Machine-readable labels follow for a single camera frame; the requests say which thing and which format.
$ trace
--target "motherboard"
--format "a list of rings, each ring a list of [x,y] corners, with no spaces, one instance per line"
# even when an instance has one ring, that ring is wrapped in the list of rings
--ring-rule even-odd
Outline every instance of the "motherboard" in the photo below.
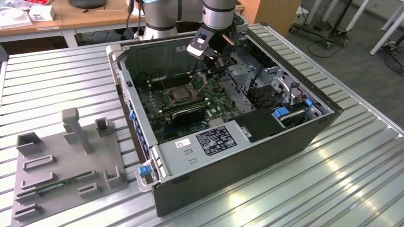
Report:
[[[152,81],[138,88],[140,100],[160,143],[230,121],[238,109],[220,86],[221,78],[194,72]]]

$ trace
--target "sticker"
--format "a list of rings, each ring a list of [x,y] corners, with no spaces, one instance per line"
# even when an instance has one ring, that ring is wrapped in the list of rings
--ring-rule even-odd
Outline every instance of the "sticker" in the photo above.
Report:
[[[184,140],[180,140],[180,141],[176,142],[177,148],[181,148],[181,147],[184,147],[184,146],[186,146],[189,144],[190,144],[189,139],[184,139]]]
[[[220,126],[218,128],[196,135],[196,138],[208,156],[237,145],[225,126]]]
[[[58,26],[54,26],[54,27],[38,27],[36,30],[37,31],[42,31],[42,30],[53,30],[53,29],[58,29]]]
[[[176,48],[176,50],[177,50],[177,52],[182,52],[182,51],[186,50],[186,47],[185,47],[185,46],[178,46],[178,47]]]

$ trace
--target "table leg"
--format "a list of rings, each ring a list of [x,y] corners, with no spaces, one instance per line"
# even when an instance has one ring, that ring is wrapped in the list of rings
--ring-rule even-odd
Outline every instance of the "table leg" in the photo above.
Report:
[[[314,17],[314,14],[317,12],[317,9],[318,9],[318,6],[320,6],[320,3],[322,2],[322,0],[316,0],[314,2],[314,5],[313,5],[313,8],[310,9],[309,11],[309,16],[308,16],[308,24],[310,24],[310,20],[313,19]]]
[[[396,19],[396,17],[397,17],[397,15],[398,15],[398,13],[401,12],[402,8],[404,8],[404,2],[401,3],[401,5],[400,5],[400,7],[396,9],[396,11],[393,12],[393,14],[392,14],[389,20],[385,22],[385,24],[384,24],[384,26],[382,26],[382,28],[381,28],[382,31],[386,30],[388,26],[390,25],[392,21]]]
[[[354,26],[354,24],[356,24],[356,22],[357,22],[357,20],[358,20],[358,18],[361,16],[362,12],[365,11],[368,1],[369,0],[364,0],[364,2],[361,3],[360,8],[358,8],[358,10],[357,10],[357,12],[356,12],[356,14],[354,14],[354,16],[353,16],[349,24],[348,24],[346,32],[349,32],[352,30],[352,28],[353,28],[353,26]]]
[[[321,18],[321,21],[328,21],[328,18],[329,18],[329,16],[330,16],[330,13],[333,12],[333,8],[334,8],[337,2],[338,2],[338,0],[333,0],[333,1],[332,1],[330,5],[329,5],[329,7],[328,7],[328,10],[326,10],[326,12],[325,12],[325,15],[324,15],[324,17]]]
[[[394,30],[400,26],[400,23],[402,22],[402,20],[404,20],[404,12],[401,13],[400,17],[397,18],[396,22],[393,23],[390,29],[385,32],[382,38],[378,40],[378,43],[373,47],[373,49],[370,51],[372,55],[376,54],[376,52],[378,51],[378,49],[381,48],[381,46],[385,44],[388,38],[390,37],[392,33],[394,32]]]
[[[64,37],[64,40],[65,40],[65,43],[68,44],[68,47],[77,47],[78,44],[77,44],[77,41],[76,41],[76,32],[73,29],[70,30],[62,30],[61,31],[61,35]]]

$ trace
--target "open computer tower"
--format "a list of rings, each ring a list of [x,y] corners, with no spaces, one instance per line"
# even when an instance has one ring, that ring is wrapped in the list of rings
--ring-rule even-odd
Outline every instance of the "open computer tower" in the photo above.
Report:
[[[302,151],[342,112],[252,31],[213,73],[190,39],[109,46],[137,183],[160,217]]]

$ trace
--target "handle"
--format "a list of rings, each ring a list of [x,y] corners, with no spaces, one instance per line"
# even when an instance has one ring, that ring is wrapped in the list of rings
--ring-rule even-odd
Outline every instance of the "handle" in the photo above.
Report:
[[[149,166],[150,163],[152,163],[152,160],[146,160],[142,164],[137,164],[134,166],[136,181],[137,181],[138,189],[140,189],[141,192],[150,191],[153,185],[157,183],[157,182],[153,182],[153,183],[146,184],[145,181],[142,181],[142,177],[140,176],[140,173],[138,173],[140,167]]]

